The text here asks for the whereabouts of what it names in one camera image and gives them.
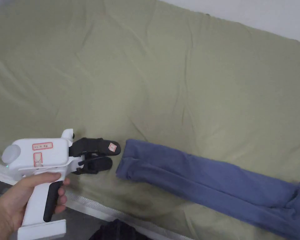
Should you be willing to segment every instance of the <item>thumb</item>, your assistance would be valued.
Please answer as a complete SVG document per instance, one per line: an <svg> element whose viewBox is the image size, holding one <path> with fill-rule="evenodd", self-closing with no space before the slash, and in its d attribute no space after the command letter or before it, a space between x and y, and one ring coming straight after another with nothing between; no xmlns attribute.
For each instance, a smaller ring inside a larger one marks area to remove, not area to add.
<svg viewBox="0 0 300 240"><path fill-rule="evenodd" d="M25 177L20 181L20 184L22 184L25 187L33 188L43 183L53 183L57 181L60 177L61 173L59 172L44 172L38 175Z"/></svg>

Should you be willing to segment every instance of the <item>floor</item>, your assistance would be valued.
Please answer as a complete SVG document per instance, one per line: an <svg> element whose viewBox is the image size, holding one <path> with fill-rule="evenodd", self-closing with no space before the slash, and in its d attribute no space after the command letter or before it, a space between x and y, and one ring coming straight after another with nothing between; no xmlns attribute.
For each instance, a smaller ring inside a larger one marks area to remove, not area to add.
<svg viewBox="0 0 300 240"><path fill-rule="evenodd" d="M4 193L11 185L0 182L0 195ZM64 212L52 217L52 221L66 219L67 233L65 237L59 239L67 240L88 240L99 227L106 223L98 218L86 215L84 213L67 208Z"/></svg>

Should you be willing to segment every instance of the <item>white wall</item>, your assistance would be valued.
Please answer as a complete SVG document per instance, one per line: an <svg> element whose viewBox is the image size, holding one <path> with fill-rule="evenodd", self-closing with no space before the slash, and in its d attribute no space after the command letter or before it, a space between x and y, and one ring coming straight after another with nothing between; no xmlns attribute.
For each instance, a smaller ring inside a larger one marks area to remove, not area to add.
<svg viewBox="0 0 300 240"><path fill-rule="evenodd" d="M300 0L163 0L300 41Z"/></svg>

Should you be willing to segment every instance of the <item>dark clothing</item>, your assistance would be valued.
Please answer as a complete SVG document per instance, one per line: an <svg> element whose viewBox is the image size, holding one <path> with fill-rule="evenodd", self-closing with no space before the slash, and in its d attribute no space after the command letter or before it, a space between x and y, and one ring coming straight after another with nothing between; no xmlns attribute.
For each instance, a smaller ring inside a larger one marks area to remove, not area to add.
<svg viewBox="0 0 300 240"><path fill-rule="evenodd" d="M89 240L151 240L119 219L102 225Z"/></svg>

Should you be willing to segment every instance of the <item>folded garment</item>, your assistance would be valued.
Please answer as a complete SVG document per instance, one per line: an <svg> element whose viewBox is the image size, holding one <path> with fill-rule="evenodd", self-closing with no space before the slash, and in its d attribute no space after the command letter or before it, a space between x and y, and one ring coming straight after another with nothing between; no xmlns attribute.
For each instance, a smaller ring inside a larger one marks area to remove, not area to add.
<svg viewBox="0 0 300 240"><path fill-rule="evenodd" d="M300 183L134 139L127 140L116 175L300 240Z"/></svg>

